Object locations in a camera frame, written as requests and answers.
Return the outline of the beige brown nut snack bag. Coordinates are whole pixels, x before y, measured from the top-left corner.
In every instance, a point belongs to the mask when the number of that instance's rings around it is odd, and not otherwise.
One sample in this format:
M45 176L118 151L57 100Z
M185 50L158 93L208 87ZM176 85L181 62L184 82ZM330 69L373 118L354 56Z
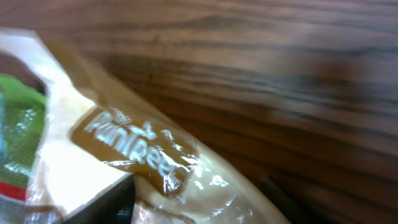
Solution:
M23 223L64 223L133 175L131 223L287 223L231 164L69 47L1 30L1 74L46 97Z

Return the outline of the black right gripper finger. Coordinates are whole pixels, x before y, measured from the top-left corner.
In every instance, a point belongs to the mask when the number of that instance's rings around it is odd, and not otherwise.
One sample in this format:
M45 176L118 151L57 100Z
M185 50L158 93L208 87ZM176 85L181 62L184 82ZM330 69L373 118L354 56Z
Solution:
M64 224L131 224L135 199L134 177L128 175Z

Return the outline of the green snack bag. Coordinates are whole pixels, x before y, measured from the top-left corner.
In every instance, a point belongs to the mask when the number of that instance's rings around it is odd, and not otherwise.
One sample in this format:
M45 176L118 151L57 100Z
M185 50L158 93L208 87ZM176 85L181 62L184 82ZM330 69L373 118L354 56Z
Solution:
M23 223L25 192L44 128L46 97L1 74L1 223Z

